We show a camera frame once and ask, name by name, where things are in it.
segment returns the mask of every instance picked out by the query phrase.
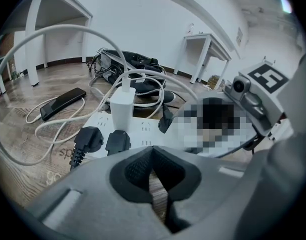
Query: charging cable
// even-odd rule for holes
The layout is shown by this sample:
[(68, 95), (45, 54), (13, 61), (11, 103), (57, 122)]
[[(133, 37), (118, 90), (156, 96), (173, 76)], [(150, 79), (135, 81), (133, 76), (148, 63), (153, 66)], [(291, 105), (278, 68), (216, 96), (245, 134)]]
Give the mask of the charging cable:
[(35, 117), (33, 121), (27, 121), (28, 116), (29, 116), (36, 108), (38, 108), (38, 107), (41, 106), (42, 104), (47, 103), (47, 102), (50, 102), (50, 101), (52, 101), (52, 100), (54, 100), (54, 99), (56, 99), (56, 98), (57, 98), (57, 97), (50, 98), (50, 99), (48, 99), (48, 100), (46, 100), (46, 101), (44, 101), (44, 102), (38, 104), (37, 106), (35, 106), (35, 107), (34, 107), (30, 112), (28, 112), (28, 114), (26, 115), (25, 122), (26, 122), (27, 124), (30, 125), (30, 124), (36, 122), (37, 120), (39, 120), (39, 119), (42, 117), (41, 114), (38, 114), (38, 116)]
[[(163, 104), (163, 101), (164, 101), (164, 89), (162, 88), (162, 85), (161, 85), (161, 83), (160, 82), (158, 82), (156, 79), (153, 79), (153, 78), (150, 78), (150, 77), (148, 77), (148, 76), (146, 76), (146, 77), (139, 77), (139, 78), (133, 78), (133, 79), (131, 79), (131, 81), (135, 81), (135, 80), (140, 80), (140, 79), (150, 79), (150, 80), (152, 80), (152, 81), (155, 81), (160, 87), (161, 87), (161, 89), (160, 89), (160, 96), (161, 96), (161, 101), (160, 101), (160, 103), (159, 103), (159, 105), (157, 106), (157, 108), (154, 110), (154, 112), (151, 114), (151, 115), (149, 115), (147, 118), (149, 119), (149, 118), (151, 118), (159, 109), (160, 109), (160, 107), (162, 106), (162, 104)], [(114, 85), (112, 86), (112, 88), (107, 92), (107, 94), (104, 96), (104, 98), (102, 99), (102, 101), (100, 102), (100, 104), (99, 104), (99, 106), (96, 108), (96, 110), (94, 110), (92, 113), (90, 113), (90, 114), (94, 114), (95, 112), (97, 112), (97, 111), (99, 111), (99, 110), (101, 110), (101, 108), (102, 108), (102, 106), (105, 104), (105, 102), (106, 102), (106, 98), (110, 95), (110, 93), (112, 92), (112, 90), (117, 86), (117, 85), (119, 85), (119, 84), (121, 84), (121, 82), (118, 82), (118, 83), (114, 83)], [(65, 138), (65, 139), (62, 139), (62, 140), (58, 140), (58, 141), (56, 141), (56, 139), (54, 139), (53, 141), (49, 141), (49, 140), (47, 140), (47, 139), (43, 139), (41, 136), (39, 136), (38, 134), (37, 134), (37, 132), (40, 130), (40, 129), (42, 129), (42, 128), (44, 128), (44, 127), (46, 127), (46, 126), (49, 126), (49, 125), (53, 125), (53, 124), (58, 124), (58, 123), (67, 123), (67, 122), (71, 122), (71, 121), (76, 121), (76, 119), (80, 119), (80, 118), (88, 118), (89, 116), (88, 115), (84, 115), (84, 116), (80, 116), (80, 117), (69, 117), (69, 118), (66, 118), (66, 119), (59, 119), (59, 120), (53, 120), (53, 121), (49, 121), (49, 122), (45, 122), (45, 123), (43, 123), (43, 124), (41, 124), (41, 125), (39, 125), (36, 129), (35, 129), (35, 136), (38, 138), (38, 139), (40, 139), (40, 140), (42, 140), (42, 141), (44, 141), (44, 142), (46, 142), (46, 143), (49, 143), (49, 144), (61, 144), (61, 143), (64, 143), (64, 142), (66, 142), (66, 141), (68, 141), (69, 139), (71, 139), (71, 138), (73, 138), (74, 136), (76, 136), (77, 134), (78, 134), (78, 132), (76, 132), (75, 134), (73, 134), (73, 135), (71, 135), (70, 137), (67, 137), (67, 138)]]
[[(133, 69), (131, 71), (127, 70), (127, 63), (126, 63), (126, 59), (125, 59), (125, 56), (123, 54), (123, 52), (120, 50), (120, 48), (111, 40), (109, 39), (108, 37), (106, 37), (105, 35), (93, 30), (93, 29), (90, 29), (88, 27), (85, 27), (85, 26), (80, 26), (80, 25), (72, 25), (72, 24), (60, 24), (60, 25), (53, 25), (53, 26), (48, 26), (48, 27), (44, 27), (42, 29), (39, 29), (39, 30), (36, 30), (34, 31), (32, 34), (28, 35), (26, 38), (24, 38), (21, 42), (19, 42), (17, 45), (13, 46), (13, 48), (8, 51), (8, 53), (5, 55), (4, 59), (2, 60), (1, 64), (0, 64), (0, 76), (2, 74), (2, 71), (4, 70), (4, 68), (6, 67), (6, 63), (11, 59), (11, 57), (14, 55), (14, 53), (19, 49), (21, 48), (24, 44), (26, 44), (27, 42), (31, 41), (32, 39), (40, 36), (40, 35), (43, 35), (45, 33), (48, 33), (48, 32), (51, 32), (51, 31), (55, 31), (55, 30), (61, 30), (61, 29), (71, 29), (71, 30), (78, 30), (78, 31), (82, 31), (82, 32), (86, 32), (86, 33), (90, 33), (90, 34), (93, 34), (99, 38), (102, 38), (104, 39), (105, 41), (107, 41), (109, 44), (111, 44), (113, 46), (113, 48), (117, 51), (118, 55), (120, 56), (121, 60), (122, 60), (122, 64), (123, 64), (123, 67), (124, 67), (124, 73), (121, 74), (118, 79), (116, 80), (116, 82), (114, 83), (114, 85), (112, 86), (112, 88), (107, 92), (107, 94), (103, 97), (102, 101), (100, 102), (100, 104), (98, 105), (98, 107), (92, 112), (92, 113), (89, 113), (87, 115), (84, 115), (84, 116), (78, 116), (78, 117), (73, 117), (77, 112), (75, 112), (70, 118), (67, 118), (67, 119), (60, 119), (60, 120), (54, 120), (52, 122), (46, 122), (42, 125), (40, 125), (39, 127), (41, 126), (47, 126), (47, 125), (50, 125), (50, 124), (57, 124), (57, 123), (66, 123), (66, 122), (72, 122), (72, 121), (77, 121), (77, 120), (82, 120), (82, 119), (87, 119), (89, 118), (90, 116), (92, 116), (94, 113), (96, 113), (97, 111), (99, 111), (103, 105), (105, 104), (106, 100), (108, 99), (109, 95), (112, 93), (112, 91), (114, 90), (114, 88), (117, 86), (117, 84), (122, 80), (122, 87), (123, 87), (123, 90), (125, 91), (129, 91), (129, 88), (130, 88), (130, 78), (129, 78), (129, 74), (132, 74), (132, 73), (144, 73), (144, 74), (147, 74), (147, 75), (152, 75), (152, 76), (155, 76), (155, 77), (160, 77), (162, 79), (165, 79), (165, 80), (169, 80), (175, 84), (177, 84), (178, 86), (184, 88), (194, 99), (198, 100), (196, 94), (190, 89), (188, 88), (186, 85), (184, 85), (182, 82), (172, 78), (172, 77), (169, 77), (168, 75), (165, 75), (165, 74), (162, 74), (162, 73), (159, 73), (159, 72), (154, 72), (152, 70), (145, 70), (145, 69)], [(16, 158), (14, 158), (13, 156), (11, 156), (8, 151), (5, 149), (5, 147), (3, 146), (3, 144), (1, 143), (0, 141), (0, 152), (3, 153), (7, 158), (9, 158), (12, 162), (18, 164), (18, 165), (24, 165), (24, 166), (27, 166), (27, 165), (32, 165), (32, 164), (37, 164), (39, 163), (41, 160), (44, 159), (44, 157), (42, 157), (42, 159), (40, 159), (39, 161), (37, 162), (33, 162), (33, 163), (27, 163), (27, 162), (22, 162), (22, 161), (19, 161), (17, 160)]]
[[(160, 67), (163, 70), (164, 74), (166, 75), (166, 71), (165, 71), (165, 69), (162, 66), (154, 65), (153, 67)], [(99, 92), (101, 95), (104, 96), (105, 94), (102, 93), (101, 90), (99, 90), (98, 88), (92, 86), (92, 84), (96, 81), (96, 79), (100, 78), (100, 76), (97, 76), (97, 75), (98, 75), (98, 73), (95, 73), (94, 78), (88, 83), (88, 86), (90, 88), (96, 90), (97, 92)], [(143, 76), (143, 78), (139, 78), (139, 79), (147, 79), (146, 78), (146, 74), (142, 74), (142, 76)], [(150, 76), (150, 79), (152, 80), (152, 79), (161, 79), (161, 78), (160, 77), (156, 77), (156, 76)], [(161, 89), (163, 89), (163, 85), (165, 84), (165, 82), (166, 82), (166, 80), (163, 81)], [(153, 102), (153, 103), (144, 103), (144, 104), (134, 103), (133, 105), (135, 107), (149, 108), (149, 107), (153, 107), (153, 106), (157, 105), (160, 102), (160, 100), (161, 100), (161, 96), (159, 95), (158, 100), (156, 102)]]

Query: white cable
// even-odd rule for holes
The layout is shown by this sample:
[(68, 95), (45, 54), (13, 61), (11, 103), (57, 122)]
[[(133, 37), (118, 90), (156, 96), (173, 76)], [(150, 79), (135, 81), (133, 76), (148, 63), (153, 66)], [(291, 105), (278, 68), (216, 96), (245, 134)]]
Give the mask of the white cable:
[(167, 75), (166, 70), (162, 66), (160, 66), (160, 65), (153, 65), (152, 67), (153, 68), (155, 68), (155, 67), (161, 68), (163, 70), (164, 74)]
[(170, 76), (168, 75), (164, 75), (164, 74), (161, 74), (161, 73), (158, 73), (158, 72), (154, 72), (154, 71), (151, 71), (151, 70), (146, 70), (146, 69), (133, 69), (133, 70), (129, 70), (127, 72), (124, 72), (123, 74), (121, 74), (117, 80), (115, 81), (115, 83), (113, 84), (112, 88), (106, 93), (106, 95), (103, 97), (102, 101), (100, 102), (100, 104), (98, 105), (98, 107), (91, 113), (89, 114), (86, 114), (86, 115), (83, 115), (83, 116), (79, 116), (79, 117), (75, 117), (75, 118), (67, 118), (67, 119), (59, 119), (59, 120), (53, 120), (53, 121), (50, 121), (50, 122), (46, 122), (40, 126), (38, 126), (36, 129), (35, 129), (35, 135), (37, 138), (39, 138), (40, 140), (43, 140), (47, 143), (50, 143), (50, 144), (56, 144), (58, 142), (52, 142), (52, 141), (48, 141), (48, 140), (45, 140), (45, 139), (42, 139), (40, 136), (37, 135), (37, 132), (39, 129), (41, 129), (42, 127), (45, 127), (45, 126), (48, 126), (48, 125), (52, 125), (52, 124), (57, 124), (57, 123), (64, 123), (64, 122), (72, 122), (72, 121), (78, 121), (78, 120), (82, 120), (82, 119), (87, 119), (89, 118), (90, 116), (92, 116), (94, 113), (96, 113), (97, 111), (101, 110), (101, 108), (103, 107), (103, 105), (105, 104), (107, 98), (109, 97), (109, 95), (112, 93), (112, 91), (114, 90), (114, 88), (120, 84), (120, 80), (124, 77), (124, 76), (127, 76), (129, 74), (132, 74), (132, 73), (146, 73), (146, 74), (150, 74), (150, 75), (154, 75), (154, 76), (160, 76), (160, 77), (163, 77), (165, 78), (166, 80), (169, 80), (171, 82), (174, 82), (176, 83), (177, 85), (179, 85), (180, 87), (183, 87), (185, 90), (187, 90), (187, 92), (195, 99), (195, 100), (198, 100), (196, 94), (191, 90), (189, 89), (186, 85), (184, 85), (182, 82), (174, 79), (174, 78), (171, 78)]
[(50, 102), (50, 101), (52, 101), (52, 100), (54, 100), (54, 99), (56, 99), (56, 98), (57, 98), (57, 97), (50, 98), (50, 99), (48, 99), (48, 100), (46, 100), (46, 101), (44, 101), (44, 102), (38, 104), (37, 106), (35, 106), (35, 107), (34, 107), (30, 112), (28, 112), (28, 114), (26, 115), (25, 122), (26, 122), (27, 124), (32, 124), (32, 123), (36, 122), (37, 120), (39, 120), (39, 119), (42, 117), (41, 114), (39, 114), (37, 117), (35, 117), (35, 119), (34, 119), (33, 121), (30, 121), (30, 122), (27, 121), (27, 118), (28, 118), (28, 116), (29, 116), (37, 107), (41, 106), (41, 105), (44, 104), (44, 103)]
[[(81, 106), (74, 114), (72, 114), (69, 118), (72, 118), (73, 116), (75, 116), (75, 115), (76, 115), (78, 112), (80, 112), (81, 109), (84, 107), (84, 105), (85, 105), (85, 100), (84, 100), (84, 98), (82, 98), (82, 100), (83, 100), (82, 106)], [(65, 123), (63, 123), (63, 124), (61, 125), (61, 127), (58, 129), (57, 133), (55, 134), (55, 137), (54, 137), (53, 141), (56, 141), (57, 137), (59, 136), (59, 134), (61, 133), (62, 129), (64, 128), (64, 126), (65, 126), (66, 124), (67, 124), (67, 122), (65, 122)], [(74, 136), (76, 136), (76, 135), (78, 134), (78, 132), (79, 132), (79, 130), (78, 130), (76, 133), (74, 133), (73, 135), (71, 135), (69, 138), (70, 138), (70, 139), (73, 138)], [(22, 166), (34, 166), (34, 165), (36, 165), (36, 164), (39, 164), (39, 163), (42, 162), (42, 161), (47, 157), (47, 155), (52, 151), (53, 147), (54, 147), (54, 144), (51, 144), (51, 145), (49, 146), (48, 150), (46, 151), (46, 153), (45, 153), (39, 160), (34, 161), (34, 162), (22, 162), (22, 161), (21, 161), (21, 165), (22, 165)]]
[[(139, 79), (151, 79), (151, 80), (153, 80), (153, 81), (155, 81), (155, 82), (157, 82), (158, 83), (158, 85), (161, 87), (161, 101), (160, 101), (160, 104), (158, 105), (158, 107), (155, 109), (155, 111), (151, 114), (151, 115), (149, 115), (147, 118), (151, 118), (158, 110), (159, 110), (159, 108), (161, 107), (161, 105), (162, 105), (162, 103), (163, 103), (163, 101), (164, 101), (164, 89), (162, 88), (162, 85), (160, 84), (160, 82), (158, 82), (157, 80), (155, 80), (155, 79), (153, 79), (153, 78), (150, 78), (150, 77), (148, 77), (148, 76), (146, 76), (146, 77), (139, 77), (139, 78), (133, 78), (133, 79), (131, 79), (131, 81), (134, 81), (134, 80), (139, 80)], [(92, 115), (92, 114), (94, 114), (95, 112), (97, 112), (98, 110), (100, 110), (101, 108), (102, 108), (102, 106), (105, 104), (105, 102), (106, 102), (106, 100), (107, 100), (107, 97), (110, 95), (110, 93), (113, 91), (113, 89), (117, 86), (117, 85), (119, 85), (119, 84), (121, 84), (121, 82), (118, 82), (118, 83), (114, 83), (114, 85), (112, 86), (112, 88), (107, 92), (107, 94), (104, 96), (104, 98), (102, 99), (102, 101), (100, 102), (100, 104), (99, 104), (99, 106), (92, 112), (92, 113), (90, 113), (90, 114), (88, 114), (88, 115)], [(46, 122), (46, 123), (43, 123), (43, 124), (41, 124), (41, 125), (39, 125), (36, 129), (35, 129), (35, 136), (38, 138), (38, 139), (40, 139), (40, 140), (42, 140), (42, 141), (44, 141), (44, 142), (46, 142), (46, 143), (49, 143), (49, 144), (61, 144), (61, 143), (64, 143), (64, 142), (66, 142), (66, 141), (68, 141), (69, 139), (71, 139), (72, 137), (74, 137), (74, 136), (70, 136), (70, 137), (68, 137), (68, 138), (65, 138), (65, 139), (62, 139), (62, 140), (58, 140), (58, 141), (55, 141), (55, 140), (53, 140), (53, 141), (49, 141), (49, 140), (47, 140), (47, 139), (43, 139), (41, 136), (39, 136), (39, 135), (37, 135), (37, 132), (40, 130), (40, 129), (42, 129), (42, 128), (44, 128), (44, 127), (46, 127), (46, 126), (49, 126), (49, 125), (54, 125), (54, 124), (59, 124), (59, 123), (66, 123), (66, 122), (71, 122), (71, 121), (76, 121), (76, 119), (78, 119), (78, 118), (80, 118), (80, 119), (84, 119), (84, 118), (88, 118), (88, 115), (84, 115), (84, 116), (80, 116), (80, 117), (69, 117), (69, 118), (66, 118), (66, 119), (59, 119), (59, 120), (53, 120), (53, 121), (50, 121), (50, 122)]]
[[(98, 91), (101, 95), (104, 96), (104, 93), (102, 93), (101, 90), (99, 90), (98, 88), (92, 86), (92, 84), (93, 84), (93, 83), (95, 82), (95, 80), (98, 79), (98, 78), (99, 78), (99, 76), (96, 76), (96, 75), (95, 75), (94, 78), (88, 83), (88, 86), (89, 86), (90, 88), (93, 88), (94, 90)], [(149, 107), (152, 107), (152, 106), (157, 105), (157, 104), (160, 102), (160, 100), (161, 100), (161, 97), (159, 96), (159, 97), (158, 97), (158, 100), (157, 100), (156, 102), (154, 102), (154, 103), (145, 103), (145, 104), (134, 103), (133, 105), (134, 105), (135, 107), (149, 108)]]
[[(59, 29), (71, 29), (71, 30), (78, 30), (78, 31), (82, 31), (82, 32), (86, 32), (86, 33), (90, 33), (90, 34), (93, 34), (99, 38), (102, 38), (104, 39), (105, 41), (107, 41), (108, 43), (110, 43), (117, 51), (117, 53), (119, 54), (120, 58), (122, 59), (122, 62), (123, 62), (123, 66), (124, 66), (124, 73), (122, 75), (120, 75), (120, 77), (117, 79), (116, 82), (119, 82), (124, 76), (127, 76), (129, 71), (127, 70), (127, 63), (126, 63), (126, 60), (125, 60), (125, 56), (124, 54), (122, 53), (122, 51), (119, 49), (119, 47), (111, 40), (109, 39), (108, 37), (104, 36), (103, 34), (93, 30), (93, 29), (90, 29), (90, 28), (87, 28), (87, 27), (84, 27), (84, 26), (80, 26), (80, 25), (71, 25), (71, 24), (61, 24), (61, 25), (53, 25), (53, 26), (48, 26), (48, 27), (44, 27), (42, 29), (39, 29), (39, 30), (36, 30), (34, 31), (32, 34), (28, 35), (26, 38), (24, 38), (21, 42), (19, 42), (17, 45), (13, 46), (13, 48), (11, 50), (8, 51), (8, 53), (5, 55), (4, 59), (2, 60), (1, 64), (0, 64), (0, 76), (2, 74), (2, 71), (4, 70), (4, 68), (6, 67), (6, 63), (10, 60), (10, 58), (14, 55), (14, 53), (19, 49), (21, 48), (24, 44), (26, 44), (27, 42), (31, 41), (32, 39), (34, 39), (35, 37), (38, 37), (40, 35), (43, 35), (45, 33), (48, 33), (50, 31), (55, 31), (55, 30), (59, 30)], [(157, 73), (157, 72), (154, 72), (154, 71), (151, 71), (151, 70), (145, 70), (145, 69), (134, 69), (130, 72), (131, 73), (146, 73), (146, 74), (149, 74), (149, 75), (153, 75), (153, 76), (156, 76), (156, 77), (161, 77), (161, 78), (164, 78), (166, 80), (169, 80), (171, 82), (174, 82), (176, 83), (178, 86), (184, 88), (194, 99), (198, 99), (196, 94), (191, 90), (189, 89), (186, 85), (184, 85), (183, 83), (181, 83), (180, 81), (174, 79), (174, 78), (171, 78), (167, 75), (164, 75), (164, 74), (161, 74), (161, 73)], [(114, 85), (112, 86), (112, 88), (108, 91), (108, 93), (103, 97), (101, 103), (99, 104), (99, 106), (96, 108), (96, 110), (94, 110), (92, 113), (90, 114), (87, 114), (87, 115), (84, 115), (84, 116), (79, 116), (79, 117), (72, 117), (72, 118), (68, 118), (68, 119), (60, 119), (60, 120), (56, 120), (57, 123), (65, 123), (65, 122), (71, 122), (71, 121), (77, 121), (77, 120), (81, 120), (81, 119), (86, 119), (88, 117), (90, 117), (91, 115), (93, 115), (96, 111), (98, 111), (99, 109), (102, 108), (103, 104), (105, 104), (105, 101), (107, 100), (107, 98), (109, 97), (109, 95), (111, 94), (113, 88), (115, 88), (117, 84), (114, 83)], [(3, 153), (7, 158), (9, 158), (12, 162), (18, 164), (18, 165), (26, 165), (27, 163), (25, 162), (22, 162), (22, 161), (19, 161), (17, 160), (16, 158), (12, 157), (8, 152), (7, 150), (4, 148), (3, 144), (1, 143), (0, 141), (0, 152)]]

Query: pixelated area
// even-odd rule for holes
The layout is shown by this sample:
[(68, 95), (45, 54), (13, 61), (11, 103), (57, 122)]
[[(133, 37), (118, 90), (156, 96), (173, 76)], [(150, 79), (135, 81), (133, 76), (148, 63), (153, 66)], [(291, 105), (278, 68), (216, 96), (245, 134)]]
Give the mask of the pixelated area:
[(215, 97), (187, 104), (174, 122), (184, 147), (208, 157), (224, 155), (249, 141), (254, 134), (244, 111), (233, 102)]

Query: white charger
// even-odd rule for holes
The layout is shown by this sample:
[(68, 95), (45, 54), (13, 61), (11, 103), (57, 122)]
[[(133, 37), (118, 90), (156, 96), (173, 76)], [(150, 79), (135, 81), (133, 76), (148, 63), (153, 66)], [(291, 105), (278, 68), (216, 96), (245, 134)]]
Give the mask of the white charger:
[(110, 107), (115, 130), (127, 132), (133, 117), (135, 88), (123, 90), (123, 86), (117, 88), (110, 98)]

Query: white table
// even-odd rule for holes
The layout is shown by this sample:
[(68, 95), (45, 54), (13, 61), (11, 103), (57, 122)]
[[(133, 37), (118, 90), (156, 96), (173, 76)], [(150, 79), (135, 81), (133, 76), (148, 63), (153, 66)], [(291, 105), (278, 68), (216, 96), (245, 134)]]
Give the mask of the white table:
[[(28, 36), (35, 29), (80, 18), (85, 19), (85, 26), (89, 27), (92, 17), (93, 15), (77, 0), (21, 0), (5, 22), (0, 34), (25, 30), (25, 35)], [(82, 62), (86, 62), (87, 36), (88, 34), (84, 33)], [(43, 35), (42, 48), (44, 49), (44, 67), (47, 67), (45, 35)], [(33, 42), (25, 45), (27, 73), (31, 86), (38, 84), (36, 65), (30, 58), (30, 55), (34, 54), (34, 49)]]
[(177, 74), (177, 72), (180, 71), (180, 66), (181, 66), (182, 58), (184, 57), (184, 54), (186, 51), (187, 42), (193, 42), (195, 40), (200, 40), (200, 39), (204, 40), (204, 45), (203, 45), (203, 49), (201, 51), (201, 54), (199, 56), (199, 59), (196, 65), (196, 71), (192, 75), (190, 82), (194, 84), (197, 78), (198, 78), (198, 82), (200, 82), (202, 80), (202, 76), (204, 73), (204, 71), (202, 70), (203, 62), (205, 61), (204, 68), (206, 68), (210, 58), (216, 57), (220, 59), (221, 61), (226, 61), (222, 74), (215, 86), (215, 89), (217, 89), (223, 80), (224, 73), (232, 58), (230, 57), (228, 52), (225, 50), (225, 48), (216, 40), (216, 38), (211, 33), (187, 35), (184, 37), (184, 40), (180, 48), (179, 56), (176, 62), (174, 74)]

